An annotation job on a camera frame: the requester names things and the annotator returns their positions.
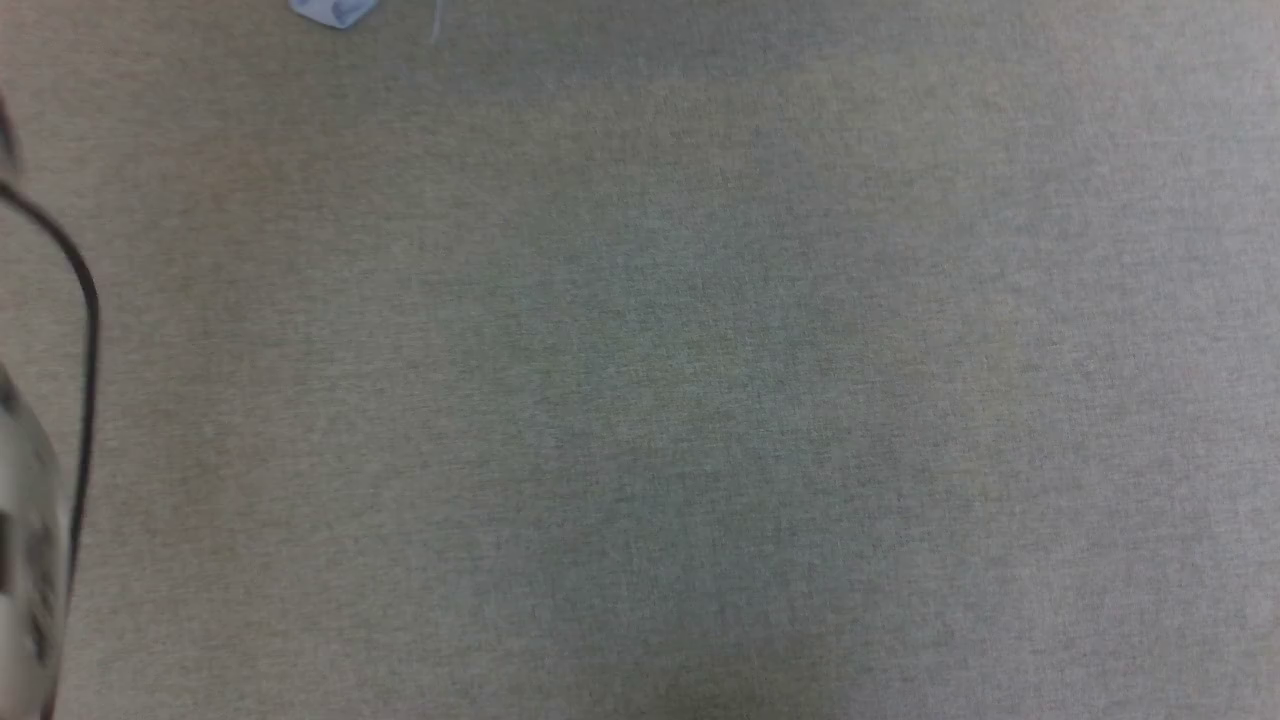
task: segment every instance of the white object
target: white object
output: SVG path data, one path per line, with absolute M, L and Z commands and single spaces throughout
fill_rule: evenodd
M 356 24 L 376 4 L 378 0 L 289 0 L 294 13 L 338 29 Z
M 0 365 L 0 717 L 35 717 L 58 684 L 67 497 L 49 437 Z

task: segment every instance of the wire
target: wire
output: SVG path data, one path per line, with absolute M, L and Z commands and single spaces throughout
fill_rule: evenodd
M 79 462 L 76 468 L 76 500 L 72 505 L 72 532 L 70 532 L 70 562 L 67 569 L 67 605 L 63 607 L 64 616 L 70 609 L 72 580 L 76 578 L 76 561 L 79 557 L 79 538 L 84 520 L 84 500 L 88 496 L 90 462 L 93 455 L 93 416 L 97 411 L 97 347 L 100 334 L 100 314 L 97 302 L 97 286 L 93 275 L 84 263 L 84 256 L 79 247 L 67 234 L 67 231 L 54 220 L 49 213 L 42 210 L 22 192 L 8 182 L 0 181 L 0 201 L 22 213 L 32 224 L 38 225 L 49 233 L 58 249 L 61 250 L 79 281 L 81 292 L 84 293 L 84 386 L 83 404 L 81 406 L 81 433 L 79 433 Z

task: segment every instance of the light blue object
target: light blue object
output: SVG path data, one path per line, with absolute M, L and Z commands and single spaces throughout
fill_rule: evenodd
M 293 12 L 338 29 L 347 29 L 374 9 L 378 0 L 289 0 Z

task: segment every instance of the black cord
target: black cord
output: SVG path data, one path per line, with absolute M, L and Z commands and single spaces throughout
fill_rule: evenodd
M 63 612 L 70 609 L 72 580 L 76 578 L 76 561 L 79 556 L 81 528 L 84 519 L 84 498 L 88 495 L 90 460 L 93 455 L 93 415 L 97 409 L 97 346 L 99 346 L 99 306 L 97 286 L 93 275 L 84 263 L 76 242 L 67 234 L 56 220 L 49 217 L 38 205 L 32 202 L 22 192 L 18 192 L 8 182 L 0 181 L 0 200 L 22 213 L 28 220 L 49 233 L 49 237 L 63 251 L 76 279 L 79 281 L 81 291 L 84 293 L 84 397 L 81 406 L 81 437 L 79 437 L 79 464 L 76 468 L 76 501 L 72 505 L 72 537 L 70 537 L 70 562 L 67 569 L 67 606 Z

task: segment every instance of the gray fabric surface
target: gray fabric surface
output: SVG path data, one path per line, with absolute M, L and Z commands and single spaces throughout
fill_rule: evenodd
M 1280 714 L 1274 3 L 430 5 L 0 8 L 63 717 Z

